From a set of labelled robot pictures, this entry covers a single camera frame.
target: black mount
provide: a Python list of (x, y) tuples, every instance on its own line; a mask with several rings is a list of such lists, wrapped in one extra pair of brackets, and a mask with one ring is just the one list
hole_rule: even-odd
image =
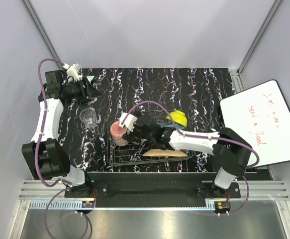
[(134, 130), (129, 134), (125, 134), (124, 139), (133, 143), (140, 143), (142, 139), (146, 139), (152, 142), (155, 147), (166, 150), (166, 145), (156, 140), (163, 132), (163, 128), (157, 124), (156, 120), (148, 115), (143, 115), (140, 111), (135, 111), (134, 114), (137, 117), (137, 121), (134, 123)]
[(217, 198), (227, 198), (228, 193), (230, 193), (230, 198), (241, 198), (239, 184), (231, 183), (230, 187), (227, 190), (223, 190), (214, 185), (214, 183), (207, 182), (197, 182), (195, 184), (196, 195), (198, 198), (209, 198), (209, 199), (217, 199)]
[(93, 197), (94, 184), (91, 181), (88, 173), (84, 171), (85, 174), (85, 183), (76, 187), (73, 187), (69, 190), (68, 193), (73, 195), (73, 198), (88, 198)]
[[(64, 104), (66, 101), (77, 99), (86, 101), (101, 96), (102, 93), (93, 87), (95, 81), (89, 81), (83, 76), (82, 80), (63, 84), (67, 80), (66, 71), (45, 72), (46, 84), (44, 84), (47, 99), (60, 99)], [(42, 92), (39, 95), (39, 102), (43, 101)]]
[[(35, 147), (35, 142), (24, 144), (22, 154), (33, 178), (39, 179), (34, 163)], [(58, 176), (65, 177), (70, 172), (70, 159), (56, 139), (49, 138), (40, 143), (38, 162), (42, 177), (46, 180)]]
[[(223, 128), (220, 131), (219, 136), (222, 138), (232, 139), (252, 148), (247, 141), (241, 138), (230, 128)], [(226, 172), (232, 175), (244, 175), (250, 159), (251, 151), (236, 144), (226, 143), (219, 140), (217, 144), (213, 146), (212, 152), (214, 156), (211, 157), (211, 161), (214, 171), (217, 172), (222, 167)]]

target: clear plastic cup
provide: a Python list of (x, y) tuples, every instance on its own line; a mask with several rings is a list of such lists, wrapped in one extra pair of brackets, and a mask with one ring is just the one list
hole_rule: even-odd
[(97, 117), (94, 108), (87, 108), (80, 113), (80, 120), (87, 128), (94, 128), (97, 125)]

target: white connector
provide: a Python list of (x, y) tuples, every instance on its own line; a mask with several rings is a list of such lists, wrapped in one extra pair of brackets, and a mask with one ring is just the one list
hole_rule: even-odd
[(129, 131), (133, 131), (134, 129), (134, 123), (136, 122), (137, 118), (133, 115), (128, 115), (127, 118), (127, 113), (122, 113), (121, 117), (119, 118), (119, 127), (124, 128), (124, 126), (126, 126), (126, 128)]
[(73, 64), (71, 66), (69, 66), (68, 64), (64, 64), (63, 68), (66, 69), (66, 73), (67, 76), (70, 77), (69, 78), (69, 82), (71, 81), (80, 81), (82, 79), (83, 76), (79, 75), (79, 70), (81, 69), (81, 66), (79, 64)]

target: whiteboard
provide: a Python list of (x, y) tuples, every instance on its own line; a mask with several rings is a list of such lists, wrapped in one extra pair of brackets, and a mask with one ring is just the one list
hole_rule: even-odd
[[(225, 127), (259, 154), (256, 167), (290, 161), (290, 110), (276, 80), (223, 99), (220, 106)], [(248, 165), (255, 161), (251, 154)]]

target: cable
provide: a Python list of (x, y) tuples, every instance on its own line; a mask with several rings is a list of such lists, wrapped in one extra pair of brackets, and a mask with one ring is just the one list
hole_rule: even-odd
[(68, 78), (66, 78), (66, 81), (65, 81), (65, 85), (69, 82), (69, 79), (72, 77), (72, 81), (74, 81), (74, 77), (73, 76), (69, 76)]
[[(57, 61), (57, 60), (54, 60), (54, 59), (51, 59), (51, 58), (45, 58), (43, 60), (40, 61), (38, 67), (37, 67), (37, 72), (38, 72), (38, 76), (39, 76), (39, 82), (40, 82), (40, 86), (41, 86), (41, 91), (42, 91), (42, 96), (43, 96), (43, 102), (44, 102), (44, 113), (43, 113), (43, 119), (42, 119), (42, 125), (41, 125), (41, 133), (39, 134), (39, 137), (38, 137), (38, 140), (37, 140), (37, 143), (36, 143), (36, 146), (35, 146), (35, 153), (34, 153), (34, 163), (35, 163), (35, 170), (36, 170), (36, 174), (38, 176), (38, 178), (40, 179), (40, 181), (43, 183), (43, 185), (45, 185), (46, 187), (54, 187), (58, 182), (64, 182), (66, 184), (69, 185), (69, 187), (61, 190), (60, 192), (58, 192), (57, 194), (55, 194), (52, 199), (49, 201), (46, 209), (45, 209), (45, 217), (44, 217), (44, 226), (45, 226), (45, 230), (46, 232), (48, 233), (48, 235), (50, 236), (50, 238), (52, 239), (56, 239), (50, 232), (49, 230), (49, 227), (47, 226), (47, 212), (48, 212), (48, 209), (52, 203), (52, 201), (57, 197), (59, 196), (61, 193), (65, 192), (66, 190), (69, 190), (72, 188), (73, 184), (68, 181), (68, 180), (65, 180), (65, 179), (58, 179), (56, 180), (54, 183), (52, 184), (48, 184), (47, 182), (45, 182), (44, 178), (42, 177), (42, 174), (40, 172), (40, 167), (39, 167), (39, 160), (38, 160), (38, 155), (39, 155), (39, 146), (40, 146), (40, 142), (41, 142), (41, 139), (42, 139), (42, 135), (43, 135), (43, 132), (44, 132), (44, 126), (45, 126), (45, 120), (46, 120), (46, 114), (47, 114), (47, 101), (46, 101), (46, 95), (45, 95), (45, 90), (44, 90), (44, 86), (43, 86), (43, 81), (42, 81), (42, 76), (41, 76), (41, 66), (43, 64), (43, 62), (45, 61), (54, 61), (56, 63), (59, 63), (61, 64), (62, 66), (64, 66), (64, 64), (60, 61)], [(81, 213), (81, 216), (84, 216), (85, 217), (85, 220), (86, 220), (86, 228), (85, 228), (85, 231), (83, 233), (83, 235), (80, 237), (80, 239), (82, 239), (86, 233), (87, 233), (87, 230), (89, 228), (89, 224), (91, 226), (91, 232), (92, 232), (92, 223), (90, 222), (89, 218)]]
[[(46, 206), (46, 209), (45, 209), (45, 215), (44, 215), (44, 226), (45, 226), (45, 230), (46, 230), (47, 234), (48, 234), (48, 235), (50, 236), (50, 238), (52, 238), (52, 239), (56, 239), (56, 237), (54, 237), (54, 236), (52, 235), (52, 233), (51, 233), (50, 230), (49, 230), (49, 227), (47, 226), (47, 212), (48, 212), (48, 210), (49, 210), (49, 207), (50, 207), (52, 201), (53, 201), (57, 196), (59, 196), (61, 193), (65, 192), (65, 191), (67, 191), (67, 190), (70, 190), (70, 188), (71, 188), (71, 187), (67, 187), (67, 188), (61, 190), (60, 192), (58, 192), (57, 194), (55, 194), (55, 195), (52, 197), (52, 199), (49, 201), (49, 203), (47, 204), (47, 206)], [(88, 218), (85, 214), (83, 214), (83, 213), (81, 213), (81, 216), (84, 216), (84, 218), (85, 218), (85, 220), (86, 220), (86, 228), (85, 228), (85, 231), (84, 231), (83, 235), (80, 237), (80, 239), (83, 239), (84, 236), (85, 236), (86, 233), (87, 233), (88, 228), (89, 228), (89, 218)]]
[(250, 197), (250, 187), (249, 187), (249, 183), (248, 183), (248, 180), (246, 179), (245, 176), (242, 176), (242, 178), (244, 179), (245, 184), (246, 184), (246, 199), (245, 199), (245, 201), (244, 201), (242, 207), (239, 208), (238, 210), (232, 212), (232, 213), (229, 213), (230, 215), (234, 215), (234, 214), (236, 214), (236, 213), (242, 211), (242, 210), (245, 208), (245, 206), (248, 204), (248, 202), (249, 202), (249, 197)]
[(56, 180), (53, 184), (48, 184), (47, 182), (45, 182), (45, 180), (42, 177), (42, 174), (40, 172), (39, 159), (38, 159), (39, 146), (40, 146), (40, 142), (41, 142), (41, 139), (42, 139), (42, 135), (43, 135), (43, 131), (44, 131), (44, 126), (45, 126), (45, 120), (46, 120), (46, 114), (47, 114), (47, 101), (46, 101), (46, 95), (45, 95), (45, 90), (44, 90), (42, 76), (41, 76), (41, 66), (42, 66), (43, 62), (45, 62), (45, 61), (54, 61), (56, 63), (61, 64), (62, 66), (64, 64), (62, 62), (57, 61), (57, 60), (54, 60), (52, 58), (45, 58), (42, 61), (40, 61), (39, 65), (37, 67), (37, 73), (39, 75), (39, 82), (40, 82), (42, 96), (43, 96), (43, 102), (44, 102), (44, 113), (43, 113), (43, 119), (42, 119), (42, 125), (41, 125), (41, 133), (39, 134), (39, 138), (38, 138), (37, 143), (36, 143), (36, 146), (35, 146), (34, 163), (35, 163), (36, 174), (37, 174), (38, 178), (40, 179), (40, 181), (44, 184), (44, 186), (51, 188), (51, 187), (54, 187), (58, 182), (60, 182), (61, 179)]
[(230, 192), (228, 192), (228, 198), (225, 201), (228, 202), (230, 200), (230, 197), (231, 197)]
[(171, 122), (173, 123), (176, 131), (182, 135), (182, 136), (187, 136), (187, 137), (193, 137), (193, 138), (203, 138), (203, 139), (215, 139), (215, 140), (221, 140), (221, 141), (225, 141), (225, 142), (228, 142), (228, 143), (233, 143), (233, 144), (236, 144), (238, 146), (241, 146), (241, 147), (244, 147), (246, 149), (248, 149), (249, 151), (251, 151), (252, 153), (254, 153), (254, 155), (256, 156), (256, 162), (251, 164), (250, 166), (247, 166), (247, 168), (251, 168), (251, 167), (254, 167), (256, 166), (259, 162), (260, 162), (260, 157), (258, 155), (258, 153), (251, 147), (243, 144), (243, 143), (240, 143), (238, 141), (235, 141), (235, 140), (231, 140), (231, 139), (227, 139), (227, 138), (223, 138), (223, 137), (208, 137), (208, 136), (202, 136), (202, 135), (193, 135), (193, 134), (184, 134), (179, 128), (178, 126), (176, 125), (176, 123), (174, 122), (173, 118), (171, 117), (171, 115), (169, 114), (169, 112), (159, 103), (157, 102), (154, 102), (154, 101), (143, 101), (143, 102), (140, 102), (136, 105), (134, 105), (127, 113), (126, 117), (123, 119), (123, 121), (121, 122), (121, 124), (123, 124), (125, 122), (125, 120), (127, 119), (127, 117), (130, 115), (131, 112), (133, 112), (133, 110), (140, 106), (140, 105), (143, 105), (143, 104), (146, 104), (146, 103), (149, 103), (149, 104), (155, 104), (157, 106), (159, 106), (170, 118)]
[[(123, 124), (123, 123), (125, 122), (125, 120), (127, 119), (127, 117), (130, 115), (130, 113), (131, 113), (131, 112), (132, 112), (136, 107), (138, 107), (138, 106), (140, 106), (140, 105), (143, 105), (143, 104), (146, 104), (146, 103), (149, 103), (149, 104), (155, 104), (155, 105), (159, 106), (159, 107), (160, 107), (160, 108), (161, 108), (161, 109), (162, 109), (162, 110), (163, 110), (163, 111), (164, 111), (164, 112), (169, 116), (171, 122), (173, 123), (173, 125), (174, 125), (174, 127), (175, 127), (175, 129), (176, 129), (176, 131), (177, 131), (180, 135), (185, 136), (185, 137), (188, 136), (188, 137), (194, 137), (194, 138), (209, 139), (208, 136), (192, 135), (192, 134), (184, 134), (184, 133), (182, 133), (181, 130), (180, 130), (180, 129), (178, 128), (178, 126), (176, 125), (176, 123), (174, 122), (174, 120), (173, 120), (173, 118), (171, 117), (171, 115), (169, 114), (169, 112), (168, 112), (168, 111), (167, 111), (167, 110), (166, 110), (166, 109), (165, 109), (161, 104), (159, 104), (159, 103), (157, 103), (157, 102), (154, 102), (154, 101), (143, 101), (143, 102), (140, 102), (140, 103), (134, 105), (134, 106), (133, 106), (133, 107), (128, 111), (126, 117), (123, 119), (123, 121), (121, 122), (121, 124)], [(256, 166), (256, 165), (260, 162), (260, 157), (259, 157), (258, 153), (257, 153), (254, 149), (252, 149), (251, 147), (249, 147), (249, 146), (247, 146), (247, 145), (245, 145), (245, 144), (243, 144), (243, 143), (240, 143), (240, 142), (235, 141), (235, 140), (231, 140), (231, 139), (223, 138), (223, 137), (210, 137), (210, 138), (211, 138), (211, 139), (216, 139), (216, 140), (225, 141), (225, 142), (229, 142), (229, 143), (234, 143), (234, 144), (236, 144), (236, 145), (238, 145), (238, 146), (241, 146), (241, 147), (244, 147), (244, 148), (250, 150), (252, 153), (254, 153), (254, 155), (256, 156), (256, 162), (253, 163), (253, 164), (251, 164), (250, 166), (247, 166), (247, 168), (254, 167), (254, 166)], [(230, 214), (236, 214), (236, 213), (240, 212), (242, 209), (245, 208), (245, 206), (247, 205), (247, 203), (248, 203), (248, 201), (249, 201), (249, 195), (250, 195), (249, 183), (248, 183), (247, 179), (245, 178), (245, 176), (242, 176), (242, 178), (244, 179), (244, 181), (245, 181), (245, 183), (246, 183), (246, 187), (247, 187), (247, 197), (246, 197), (246, 200), (245, 200), (244, 204), (242, 205), (242, 207), (239, 208), (237, 211), (235, 211), (235, 212), (233, 212), (233, 213), (230, 213)]]
[(197, 211), (192, 211), (193, 213), (196, 213), (196, 214), (199, 214), (199, 215), (203, 215), (203, 216), (229, 216), (229, 215), (234, 215), (234, 214), (237, 214), (239, 213), (240, 211), (242, 211), (246, 205), (248, 204), (249, 202), (249, 197), (250, 197), (250, 187), (249, 187), (249, 183), (248, 183), (248, 180), (245, 178), (245, 176), (242, 176), (242, 178), (244, 179), (245, 181), (245, 184), (246, 184), (246, 199), (243, 203), (243, 205), (236, 211), (232, 212), (232, 213), (228, 213), (228, 214), (215, 214), (215, 213), (212, 213), (212, 214), (206, 214), (206, 213), (200, 213), (200, 212), (197, 212)]
[[(55, 225), (59, 224), (61, 220), (63, 220), (64, 218), (67, 218), (68, 216), (71, 216), (71, 215), (73, 215), (73, 214), (77, 214), (77, 213), (76, 213), (76, 212), (71, 212), (71, 213), (65, 214), (65, 215), (64, 215), (63, 217), (61, 217), (57, 222), (53, 223), (53, 224), (50, 225), (48, 228), (51, 229), (51, 228), (54, 227)], [(89, 218), (88, 218), (88, 221), (89, 221), (89, 225), (90, 225), (90, 228), (91, 228), (91, 232), (90, 232), (90, 235), (89, 235), (89, 237), (88, 237), (88, 239), (89, 239), (89, 238), (92, 237), (92, 234), (93, 234), (93, 227), (92, 227), (92, 223), (91, 223), (91, 221), (90, 221)]]

